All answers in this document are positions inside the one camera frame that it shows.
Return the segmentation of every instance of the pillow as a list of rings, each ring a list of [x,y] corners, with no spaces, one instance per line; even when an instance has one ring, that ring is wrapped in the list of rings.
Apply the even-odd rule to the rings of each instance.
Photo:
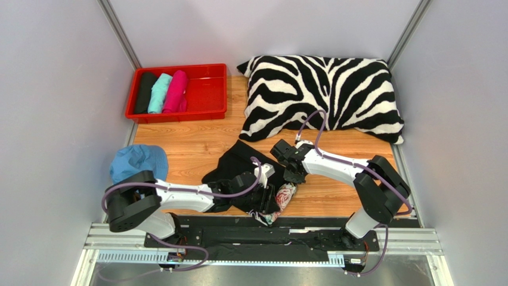
[[[404,121],[383,60],[265,55],[237,68],[249,77],[242,140],[298,130],[307,116],[323,109],[326,130],[356,128],[390,143],[404,141]],[[319,129],[322,122],[322,115],[315,115],[306,128]]]

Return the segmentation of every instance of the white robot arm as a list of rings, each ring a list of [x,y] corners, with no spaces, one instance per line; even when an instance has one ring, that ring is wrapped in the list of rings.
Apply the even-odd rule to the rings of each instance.
[[[151,171],[143,171],[107,189],[103,207],[112,232],[139,229],[165,239],[175,233],[175,221],[162,210],[224,211],[230,206],[229,198],[251,190],[264,191],[274,172],[273,166],[263,164],[254,174],[238,175],[220,184],[192,186],[164,182],[155,179]]]
[[[344,226],[346,245],[358,245],[379,224],[387,225],[410,195],[409,186],[391,164],[381,156],[371,160],[353,159],[317,150],[310,141],[295,147],[280,140],[270,153],[286,167],[284,178],[301,184],[305,176],[322,175],[344,182],[357,190],[362,207]]]

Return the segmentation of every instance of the blue cap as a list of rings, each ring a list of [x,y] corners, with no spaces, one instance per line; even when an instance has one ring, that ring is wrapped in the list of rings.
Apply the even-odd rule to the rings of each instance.
[[[168,158],[159,146],[131,145],[120,149],[109,167],[113,184],[122,182],[141,171],[150,170],[156,179],[165,181]]]

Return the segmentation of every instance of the wooden floor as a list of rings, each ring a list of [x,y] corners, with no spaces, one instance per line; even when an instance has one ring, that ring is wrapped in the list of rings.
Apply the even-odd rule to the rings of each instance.
[[[247,79],[228,79],[228,111],[222,120],[192,121],[139,125],[134,144],[161,146],[168,155],[168,182],[201,184],[202,177],[215,169],[218,159],[238,139],[245,120],[243,111],[247,99]],[[246,142],[254,149],[273,158],[270,149],[280,139],[291,143],[295,130],[283,130],[278,135],[258,142]],[[314,142],[317,130],[305,130],[302,139]],[[320,148],[352,158],[372,158],[378,154],[395,166],[390,145],[357,130],[324,132]],[[341,182],[322,176],[308,175],[307,183],[298,186],[296,195],[283,216],[350,216],[361,204],[356,191]],[[176,214],[206,215],[191,210],[172,210]],[[235,207],[212,215],[246,215]]]

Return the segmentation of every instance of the red plastic tray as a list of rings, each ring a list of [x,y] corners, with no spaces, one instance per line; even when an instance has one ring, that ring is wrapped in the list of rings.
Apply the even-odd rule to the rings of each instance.
[[[141,75],[152,72],[157,77],[162,73],[172,76],[177,70],[187,74],[189,82],[185,91],[187,111],[178,113],[134,114]],[[227,109],[227,70],[225,64],[199,66],[150,67],[134,72],[125,117],[134,122],[160,123],[191,120],[223,119]]]

